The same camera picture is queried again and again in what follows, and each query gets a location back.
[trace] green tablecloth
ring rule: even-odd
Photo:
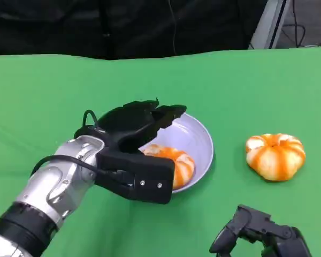
[[[44,256],[213,256],[208,249],[238,204],[301,229],[321,256],[321,48],[226,51],[169,59],[100,61],[0,57],[0,215],[34,164],[73,136],[82,114],[132,100],[185,104],[210,131],[215,161],[165,206],[93,187]],[[307,161],[293,180],[266,183],[245,161],[254,134],[301,139]],[[234,256],[260,256],[239,241]]]

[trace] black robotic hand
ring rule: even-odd
[[[144,156],[139,148],[157,136],[185,111],[184,105],[163,105],[159,101],[131,102],[117,107],[99,120],[87,111],[80,135],[92,135],[104,141],[105,147],[96,155],[95,184],[124,198],[155,203],[171,199],[174,162],[170,159]],[[94,125],[86,125],[91,114]]]
[[[311,257],[301,232],[294,227],[277,225],[270,215],[239,205],[234,217],[221,230],[209,252],[217,257],[231,257],[237,239],[264,245],[262,257]]]

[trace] robotic arm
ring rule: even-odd
[[[94,184],[127,199],[168,203],[173,161],[144,156],[138,148],[170,126],[186,107],[158,104],[132,102],[99,120],[86,111],[74,139],[39,161],[27,186],[0,217],[0,257],[41,256]],[[86,125],[88,114],[94,125]]]

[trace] table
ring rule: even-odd
[[[223,51],[168,59],[101,61],[0,56],[0,215],[34,164],[73,136],[82,114],[132,100],[185,104],[210,131],[212,168],[164,206],[93,187],[44,256],[213,256],[238,204],[297,226],[321,256],[321,48]],[[266,183],[245,161],[254,134],[289,133],[307,162],[293,180]],[[260,256],[239,241],[234,256]]]

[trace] screw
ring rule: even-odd
[[[99,131],[100,133],[104,133],[104,134],[106,134],[106,131],[104,131],[104,130],[100,130],[99,128],[96,128],[95,130],[96,130],[96,131]]]
[[[290,230],[285,230],[284,232],[283,232],[283,236],[285,237],[285,238],[290,238],[291,237],[291,232],[290,232]]]
[[[52,203],[58,203],[60,201],[60,196],[56,197]]]
[[[62,214],[62,218],[66,218],[70,213],[70,210],[66,210],[65,212],[63,212]]]

